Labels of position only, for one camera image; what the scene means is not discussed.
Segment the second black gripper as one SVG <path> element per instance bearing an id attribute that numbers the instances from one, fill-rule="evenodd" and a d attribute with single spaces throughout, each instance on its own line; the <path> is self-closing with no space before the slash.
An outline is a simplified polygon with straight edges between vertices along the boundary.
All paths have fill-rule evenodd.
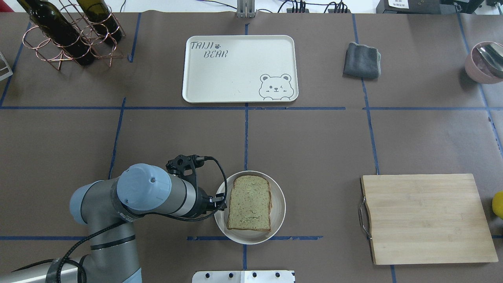
<path id="1" fill-rule="evenodd" d="M 191 209 L 191 219 L 205 215 L 208 211 L 213 211 L 214 213 L 217 211 L 225 211 L 228 207 L 225 203 L 225 195 L 215 195 L 215 197 L 211 197 L 199 187 L 195 192 L 196 198 Z"/>

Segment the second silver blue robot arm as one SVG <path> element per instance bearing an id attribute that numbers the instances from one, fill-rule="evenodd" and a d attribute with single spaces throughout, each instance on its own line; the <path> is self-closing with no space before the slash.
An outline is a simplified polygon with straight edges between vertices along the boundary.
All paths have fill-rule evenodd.
<path id="1" fill-rule="evenodd" d="M 215 197 L 183 177 L 154 165 L 135 164 L 110 180 L 74 192 L 70 211 L 89 235 L 63 256 L 1 276 L 2 283 L 140 283 L 133 222 L 146 215 L 179 221 L 205 220 L 225 209 L 226 193 Z"/>

